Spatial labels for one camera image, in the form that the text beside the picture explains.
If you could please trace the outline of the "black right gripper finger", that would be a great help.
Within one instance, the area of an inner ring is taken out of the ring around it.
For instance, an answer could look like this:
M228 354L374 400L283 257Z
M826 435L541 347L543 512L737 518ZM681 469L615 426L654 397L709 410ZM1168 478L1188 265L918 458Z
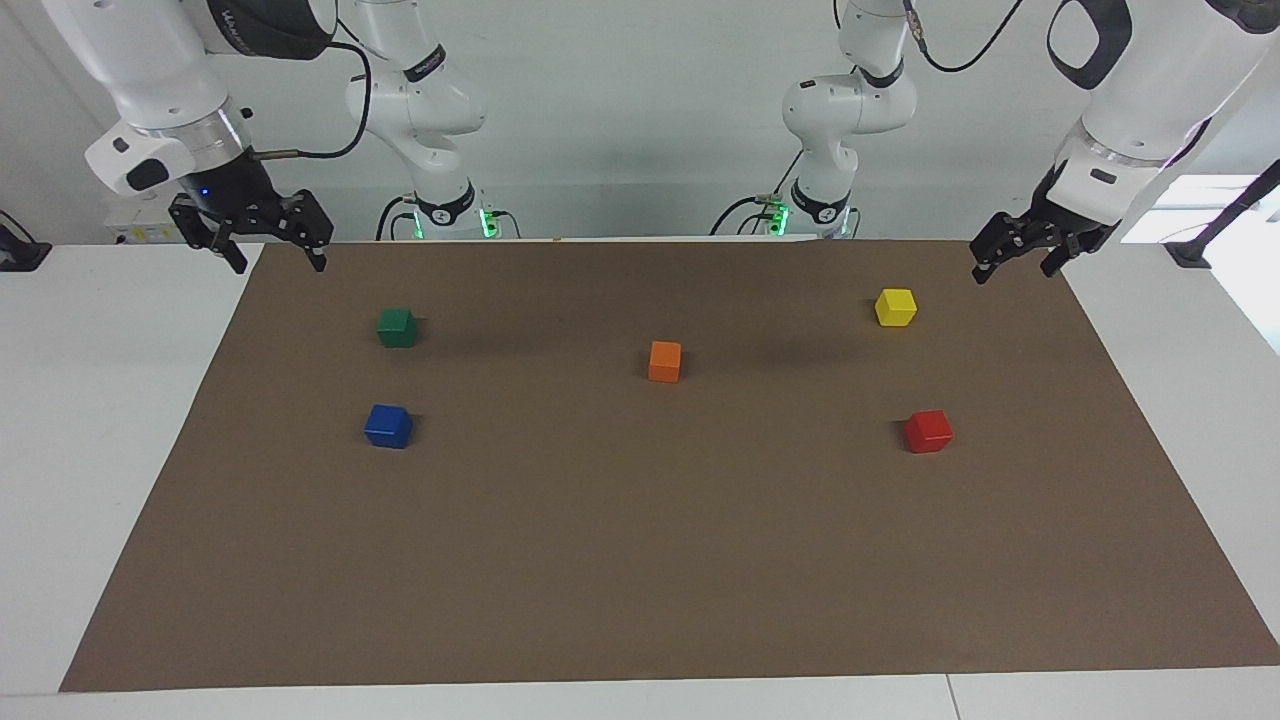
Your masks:
M188 195L177 195L168 213L188 247L207 250L224 260L236 274L246 273L248 261L232 238L232 225L221 223L216 229L211 228Z
M334 225L308 190L268 204L264 209L264 227L275 240L301 249L316 273L325 272L326 249L332 242Z

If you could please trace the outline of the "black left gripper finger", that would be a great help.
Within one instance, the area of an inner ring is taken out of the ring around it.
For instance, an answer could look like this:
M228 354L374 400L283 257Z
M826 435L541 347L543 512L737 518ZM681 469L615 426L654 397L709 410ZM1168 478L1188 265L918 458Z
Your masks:
M1044 246L1044 223L997 211L968 245L974 260L973 279L984 284L1004 263Z
M1065 238L1057 243L1039 264L1046 278L1057 275L1061 269L1073 259L1082 254L1093 254L1098 250L1097 238Z

